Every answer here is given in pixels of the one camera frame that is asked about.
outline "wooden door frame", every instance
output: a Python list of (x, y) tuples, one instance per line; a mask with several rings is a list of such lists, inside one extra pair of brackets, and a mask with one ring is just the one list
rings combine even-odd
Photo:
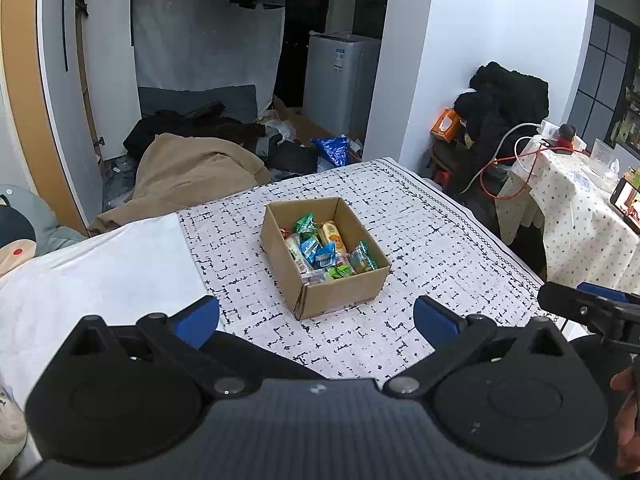
[(44, 99), (36, 0), (0, 0), (0, 30), (9, 102), (38, 194), (62, 225), (86, 234), (63, 171)]

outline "silver screw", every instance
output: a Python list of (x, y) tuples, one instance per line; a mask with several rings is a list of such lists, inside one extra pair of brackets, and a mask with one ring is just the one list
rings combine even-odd
[(420, 388), (420, 383), (413, 377), (394, 377), (389, 381), (389, 388), (396, 394), (408, 395)]
[(237, 377), (224, 377), (218, 379), (213, 388), (221, 395), (239, 394), (244, 390), (244, 381)]

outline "dark doorway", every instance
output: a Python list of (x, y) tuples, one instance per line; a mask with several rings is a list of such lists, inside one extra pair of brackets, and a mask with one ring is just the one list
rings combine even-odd
[(329, 0), (287, 0), (282, 53), (274, 94), (287, 107), (302, 106), (309, 32), (324, 32)]

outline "blue plastic bag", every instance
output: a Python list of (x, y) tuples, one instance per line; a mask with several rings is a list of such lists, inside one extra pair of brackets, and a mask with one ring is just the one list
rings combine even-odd
[(329, 162), (338, 168), (346, 166), (348, 161), (347, 149), (349, 139), (347, 137), (331, 137), (329, 139), (311, 139)]

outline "black and white tablecloth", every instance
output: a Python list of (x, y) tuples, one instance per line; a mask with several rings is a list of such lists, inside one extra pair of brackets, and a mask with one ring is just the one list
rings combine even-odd
[[(392, 269), (374, 301), (300, 322), (260, 246), (265, 206), (329, 196), (351, 206)], [(471, 212), (390, 159), (256, 187), (178, 217), (225, 330), (329, 378), (384, 381), (433, 351), (412, 320), (422, 294), (504, 325), (542, 314), (540, 279)]]

